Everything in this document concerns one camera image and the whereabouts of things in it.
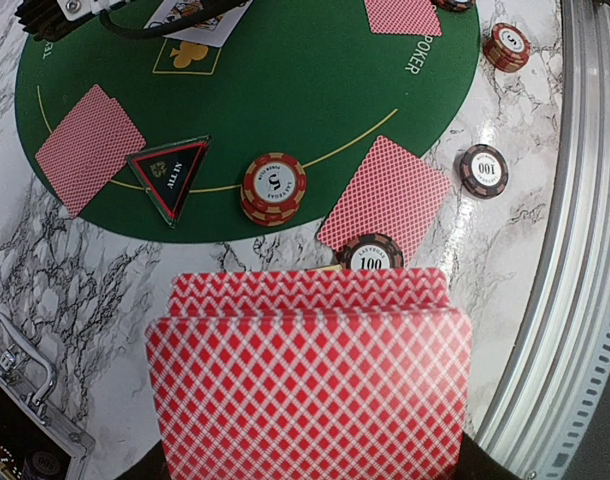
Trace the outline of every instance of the marble surface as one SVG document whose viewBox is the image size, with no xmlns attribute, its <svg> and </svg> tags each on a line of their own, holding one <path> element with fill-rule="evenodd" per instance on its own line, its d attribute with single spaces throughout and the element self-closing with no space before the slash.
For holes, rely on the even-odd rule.
<svg viewBox="0 0 610 480">
<path fill-rule="evenodd" d="M 0 2 L 0 310 L 58 368 L 51 397 L 97 441 L 85 478 L 109 479 L 159 440 L 143 332 L 166 310 L 179 272 L 303 269 L 332 252 L 315 240 L 320 221 L 277 235 L 210 245 L 162 245 L 68 220 L 34 177 L 16 133 L 15 72 L 25 35 L 16 2 Z M 484 58 L 458 116 L 424 159 L 453 186 L 414 266 L 438 266 L 454 303 L 471 316 L 475 341 L 470 424 L 480 425 L 523 318 L 556 168 L 562 102 L 560 5 L 555 0 L 481 0 L 481 27 L 517 25 L 533 43 L 520 73 Z M 493 201 L 464 193 L 459 152 L 490 143 L 510 165 Z"/>
</svg>

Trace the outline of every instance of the gray floor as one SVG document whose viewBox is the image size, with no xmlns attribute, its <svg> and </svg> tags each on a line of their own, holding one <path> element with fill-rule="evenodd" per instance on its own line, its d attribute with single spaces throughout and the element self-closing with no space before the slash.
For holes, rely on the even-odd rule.
<svg viewBox="0 0 610 480">
<path fill-rule="evenodd" d="M 566 480 L 610 480 L 610 377 Z"/>
</svg>

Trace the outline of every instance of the black wire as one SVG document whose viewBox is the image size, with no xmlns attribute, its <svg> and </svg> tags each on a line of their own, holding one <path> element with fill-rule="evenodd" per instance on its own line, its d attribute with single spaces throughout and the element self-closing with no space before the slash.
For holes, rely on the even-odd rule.
<svg viewBox="0 0 610 480">
<path fill-rule="evenodd" d="M 211 20 L 212 18 L 229 12 L 231 9 L 238 7 L 242 3 L 245 3 L 244 0 L 215 0 L 213 5 L 210 5 L 203 10 L 192 13 L 186 17 L 182 17 L 179 20 L 166 23 L 165 25 L 152 28 L 121 27 L 120 25 L 116 25 L 114 22 L 112 22 L 112 19 L 109 17 L 109 12 L 106 10 L 101 12 L 100 21 L 103 27 L 116 35 L 130 38 L 132 40 L 146 40 L 180 32 L 181 30 L 193 27 L 198 23 L 206 22 L 207 20 Z"/>
</svg>

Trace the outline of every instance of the green felt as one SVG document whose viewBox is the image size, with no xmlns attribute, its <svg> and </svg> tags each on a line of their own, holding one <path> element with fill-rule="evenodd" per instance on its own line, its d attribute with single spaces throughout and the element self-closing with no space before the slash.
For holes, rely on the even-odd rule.
<svg viewBox="0 0 610 480">
<path fill-rule="evenodd" d="M 114 17 L 140 27 L 158 4 L 139 0 Z M 53 46 L 28 40 L 16 88 L 21 143 L 47 185 L 34 159 L 49 136 L 46 123 L 56 128 L 99 84 L 118 99 L 147 147 L 211 135 L 193 189 L 213 189 L 239 184 L 249 163 L 267 152 L 287 153 L 304 165 L 324 157 L 397 109 L 362 140 L 307 168 L 301 209 L 283 227 L 251 223 L 237 190 L 191 194 L 174 230 L 144 191 L 116 184 L 81 213 L 113 232 L 179 243 L 229 241 L 303 224 L 332 210 L 378 135 L 420 156 L 458 112 L 478 61 L 478 15 L 476 9 L 439 9 L 438 15 L 443 36 L 432 40 L 417 75 L 405 67 L 423 37 L 372 34 L 362 0 L 257 1 L 220 52 L 210 48 L 204 60 L 183 69 L 173 64 L 180 42 L 124 40 L 96 20 Z M 212 75 L 197 75 L 212 69 Z M 138 185 L 128 167 L 115 180 Z"/>
</svg>

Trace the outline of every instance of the screw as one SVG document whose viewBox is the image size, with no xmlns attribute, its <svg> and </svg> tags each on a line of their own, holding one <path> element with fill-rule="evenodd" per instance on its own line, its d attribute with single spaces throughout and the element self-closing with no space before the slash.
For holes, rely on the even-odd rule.
<svg viewBox="0 0 610 480">
<path fill-rule="evenodd" d="M 79 0 L 69 0 L 69 2 L 65 4 L 65 9 L 69 13 L 76 13 L 81 9 L 81 2 Z"/>
</svg>

